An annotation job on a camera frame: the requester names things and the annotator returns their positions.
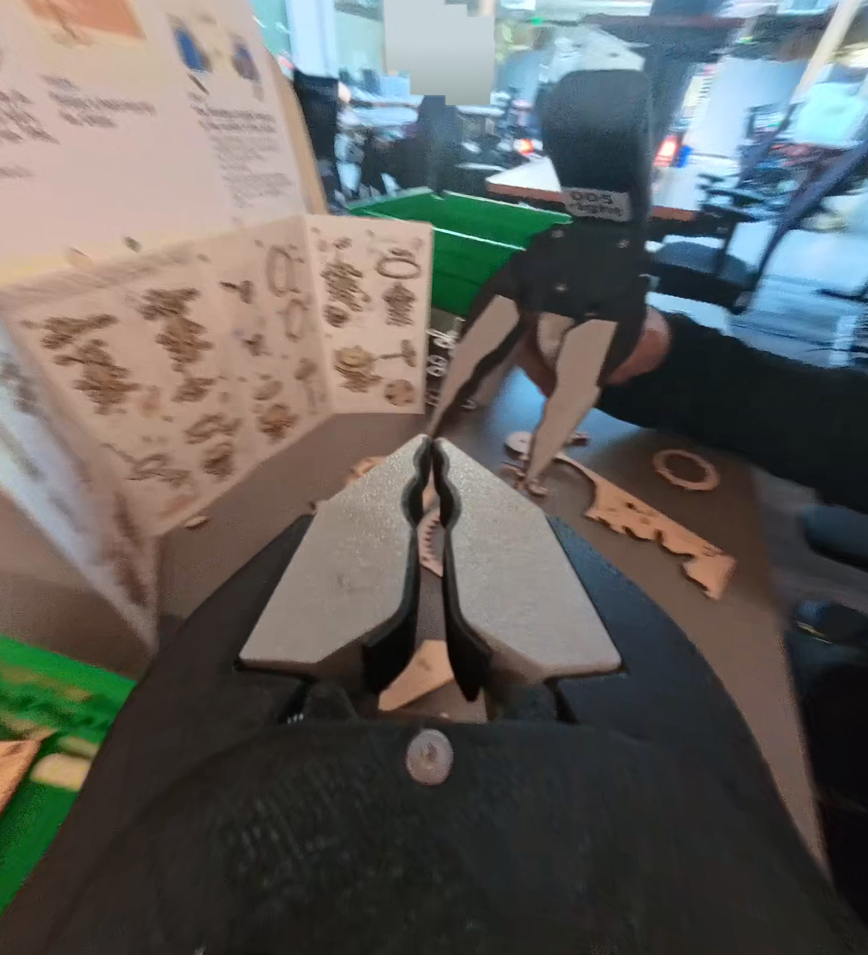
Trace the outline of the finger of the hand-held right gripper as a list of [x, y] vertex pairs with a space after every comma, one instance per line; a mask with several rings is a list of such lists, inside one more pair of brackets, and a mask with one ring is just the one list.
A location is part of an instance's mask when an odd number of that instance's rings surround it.
[[472, 398], [490, 376], [520, 344], [522, 314], [518, 304], [494, 295], [467, 325], [464, 337], [453, 351], [444, 376], [427, 435], [434, 438], [464, 402]]
[[525, 491], [544, 496], [544, 474], [576, 426], [601, 393], [600, 375], [613, 339], [613, 324], [601, 319], [574, 323], [568, 317], [541, 317], [537, 328], [540, 354], [554, 383], [525, 458]]

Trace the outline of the green plastic bin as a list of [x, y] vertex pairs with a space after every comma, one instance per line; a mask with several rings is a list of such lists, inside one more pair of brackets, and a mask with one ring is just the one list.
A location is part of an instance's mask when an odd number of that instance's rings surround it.
[[428, 222], [433, 227], [434, 308], [466, 316], [480, 288], [533, 237], [571, 222], [562, 212], [485, 197], [425, 188], [364, 198], [348, 205], [353, 216]]
[[[31, 739], [34, 763], [90, 763], [135, 682], [69, 657], [0, 636], [0, 742]], [[0, 917], [33, 873], [78, 794], [24, 770], [0, 808]]]

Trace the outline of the person's dark clothing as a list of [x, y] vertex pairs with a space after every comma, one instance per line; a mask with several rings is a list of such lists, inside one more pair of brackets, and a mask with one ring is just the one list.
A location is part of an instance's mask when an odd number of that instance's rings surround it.
[[868, 613], [803, 601], [785, 645], [833, 881], [868, 927]]

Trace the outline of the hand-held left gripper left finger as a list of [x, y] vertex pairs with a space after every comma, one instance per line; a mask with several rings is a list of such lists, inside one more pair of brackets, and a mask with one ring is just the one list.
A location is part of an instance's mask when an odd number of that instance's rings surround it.
[[239, 653], [243, 667], [372, 694], [404, 671], [431, 459], [430, 438], [416, 436], [321, 505]]

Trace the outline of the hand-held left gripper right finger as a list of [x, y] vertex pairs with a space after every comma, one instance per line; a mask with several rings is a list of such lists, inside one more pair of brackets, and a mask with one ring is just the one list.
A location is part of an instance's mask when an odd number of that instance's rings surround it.
[[440, 499], [445, 637], [467, 699], [618, 672], [621, 655], [547, 514], [444, 438]]

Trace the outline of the black metal stand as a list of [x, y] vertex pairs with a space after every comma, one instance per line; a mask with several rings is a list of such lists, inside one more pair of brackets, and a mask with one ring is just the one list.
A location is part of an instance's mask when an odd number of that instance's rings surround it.
[[727, 306], [729, 313], [741, 315], [752, 304], [774, 254], [787, 235], [803, 230], [807, 221], [822, 211], [829, 199], [860, 192], [867, 179], [868, 136], [826, 162], [818, 172], [799, 185], [775, 217], [774, 230], [762, 257], [755, 271], [745, 281], [736, 301]]

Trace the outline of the folded instruction leaflet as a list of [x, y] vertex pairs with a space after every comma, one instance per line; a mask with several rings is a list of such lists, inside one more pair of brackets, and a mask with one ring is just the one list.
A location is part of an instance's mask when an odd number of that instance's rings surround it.
[[161, 537], [333, 417], [425, 409], [435, 233], [293, 216], [0, 286], [0, 488], [151, 642]]

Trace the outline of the person's right forearm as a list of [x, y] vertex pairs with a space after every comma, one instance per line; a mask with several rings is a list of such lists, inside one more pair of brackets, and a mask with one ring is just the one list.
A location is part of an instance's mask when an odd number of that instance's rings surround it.
[[748, 460], [868, 514], [868, 375], [762, 352], [686, 315], [663, 314], [672, 333], [664, 363], [605, 388], [603, 412]]

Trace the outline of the long jagged wooden part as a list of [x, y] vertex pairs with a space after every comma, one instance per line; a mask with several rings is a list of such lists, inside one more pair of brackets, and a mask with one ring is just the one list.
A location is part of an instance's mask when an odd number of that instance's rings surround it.
[[681, 560], [683, 574], [698, 585], [708, 599], [723, 598], [737, 565], [733, 556], [574, 460], [565, 451], [560, 451], [554, 461], [569, 466], [588, 482], [591, 499], [583, 513], [586, 519], [619, 535], [655, 543]]

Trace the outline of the white printed cardboard box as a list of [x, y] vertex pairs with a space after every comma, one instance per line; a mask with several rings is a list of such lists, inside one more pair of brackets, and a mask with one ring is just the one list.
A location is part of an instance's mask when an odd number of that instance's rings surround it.
[[244, 1], [0, 1], [0, 282], [324, 212]]

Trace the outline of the person's right hand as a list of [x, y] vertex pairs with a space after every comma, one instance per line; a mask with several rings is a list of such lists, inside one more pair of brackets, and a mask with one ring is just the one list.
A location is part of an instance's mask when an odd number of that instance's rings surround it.
[[[665, 315], [653, 305], [648, 305], [637, 345], [627, 360], [607, 378], [607, 388], [626, 385], [637, 377], [657, 370], [668, 356], [671, 341], [672, 333]], [[544, 398], [550, 398], [556, 385], [556, 374], [547, 366], [535, 340], [524, 336], [514, 355], [515, 364]]]

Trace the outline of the white table with wooden edge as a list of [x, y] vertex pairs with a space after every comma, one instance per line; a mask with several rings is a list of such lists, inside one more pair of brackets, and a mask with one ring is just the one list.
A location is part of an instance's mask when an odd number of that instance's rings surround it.
[[[699, 213], [701, 197], [698, 175], [692, 167], [655, 171], [653, 217], [663, 221], [691, 221]], [[560, 183], [549, 159], [524, 164], [498, 173], [484, 182], [493, 197], [528, 203], [564, 206]]]

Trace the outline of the toothed wooden gear part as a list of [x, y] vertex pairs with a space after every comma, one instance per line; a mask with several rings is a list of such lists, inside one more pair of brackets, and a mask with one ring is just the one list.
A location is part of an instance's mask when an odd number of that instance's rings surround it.
[[[420, 567], [438, 579], [443, 577], [443, 559], [437, 549], [440, 521], [440, 498], [432, 478], [422, 497], [423, 513], [416, 528], [416, 550]], [[404, 671], [380, 693], [379, 712], [405, 710], [430, 693], [453, 681], [446, 644], [425, 639], [416, 648]]]

